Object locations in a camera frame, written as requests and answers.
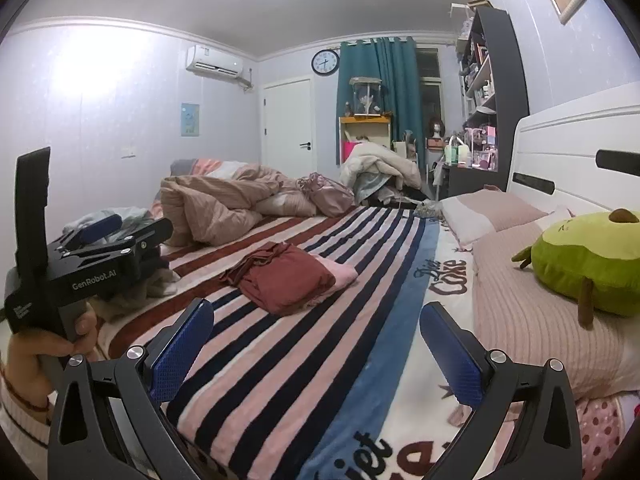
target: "crown molding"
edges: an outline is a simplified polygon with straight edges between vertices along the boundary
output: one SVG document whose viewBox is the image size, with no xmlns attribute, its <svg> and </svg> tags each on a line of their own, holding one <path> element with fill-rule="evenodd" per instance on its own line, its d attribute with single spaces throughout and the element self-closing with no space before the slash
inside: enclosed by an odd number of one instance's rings
<svg viewBox="0 0 640 480">
<path fill-rule="evenodd" d="M 437 30 L 385 30 L 355 34 L 353 36 L 342 36 L 340 38 L 327 38 L 326 40 L 305 43 L 259 57 L 258 61 L 267 61 L 275 57 L 286 56 L 287 54 L 294 54 L 295 52 L 312 48 L 339 48 L 340 44 L 344 41 L 368 40 L 369 38 L 405 38 L 407 36 L 411 36 L 416 43 L 420 44 L 447 45 L 455 44 L 456 41 L 456 35 L 453 32 Z"/>
<path fill-rule="evenodd" d="M 116 27 L 128 28 L 131 30 L 142 30 L 143 32 L 151 32 L 153 34 L 161 34 L 171 38 L 178 38 L 179 40 L 205 44 L 218 50 L 222 50 L 223 52 L 233 54 L 234 56 L 242 57 L 254 62 L 258 61 L 255 56 L 252 56 L 252 54 L 248 54 L 227 44 L 219 43 L 211 38 L 205 38 L 204 36 L 198 36 L 176 28 L 163 27 L 162 25 L 155 25 L 147 22 L 136 22 L 135 20 L 123 20 L 121 18 L 101 18 L 98 16 L 60 16 L 57 18 L 41 18 L 30 22 L 14 24 L 14 26 L 9 30 L 7 36 L 15 36 L 29 30 L 37 30 L 38 28 L 77 26 Z"/>
</svg>

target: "pink storage box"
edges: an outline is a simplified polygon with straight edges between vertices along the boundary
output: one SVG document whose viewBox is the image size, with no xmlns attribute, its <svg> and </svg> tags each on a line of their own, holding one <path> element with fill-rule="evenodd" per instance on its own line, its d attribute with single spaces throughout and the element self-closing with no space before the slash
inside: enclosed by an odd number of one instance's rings
<svg viewBox="0 0 640 480">
<path fill-rule="evenodd" d="M 359 142 L 351 142 L 350 140 L 344 140 L 342 142 L 342 161 L 344 162 L 349 158 L 353 149 L 359 144 Z"/>
</svg>

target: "wall clock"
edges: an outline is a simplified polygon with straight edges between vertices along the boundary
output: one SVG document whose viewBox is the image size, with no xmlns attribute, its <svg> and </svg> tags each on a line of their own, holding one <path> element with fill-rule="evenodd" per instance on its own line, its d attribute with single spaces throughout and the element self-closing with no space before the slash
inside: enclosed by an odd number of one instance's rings
<svg viewBox="0 0 640 480">
<path fill-rule="evenodd" d="M 340 56 L 330 48 L 321 50 L 311 60 L 311 68 L 315 73 L 327 76 L 337 72 L 340 67 Z"/>
</svg>

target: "pink polka dot fabric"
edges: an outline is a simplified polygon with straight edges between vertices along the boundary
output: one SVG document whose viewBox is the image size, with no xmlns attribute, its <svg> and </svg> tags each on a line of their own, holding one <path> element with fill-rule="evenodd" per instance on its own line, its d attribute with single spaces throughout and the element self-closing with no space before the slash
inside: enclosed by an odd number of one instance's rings
<svg viewBox="0 0 640 480">
<path fill-rule="evenodd" d="M 582 440 L 582 478 L 595 479 L 622 439 L 621 413 L 612 398 L 580 400 L 576 404 Z"/>
</svg>

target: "glass display case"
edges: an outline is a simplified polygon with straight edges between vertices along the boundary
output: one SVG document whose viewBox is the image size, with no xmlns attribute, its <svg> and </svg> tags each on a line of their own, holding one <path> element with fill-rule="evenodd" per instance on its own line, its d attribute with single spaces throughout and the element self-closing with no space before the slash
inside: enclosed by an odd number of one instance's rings
<svg viewBox="0 0 640 480">
<path fill-rule="evenodd" d="M 353 115 L 356 117 L 380 117 L 382 115 L 382 79 L 352 77 Z"/>
</svg>

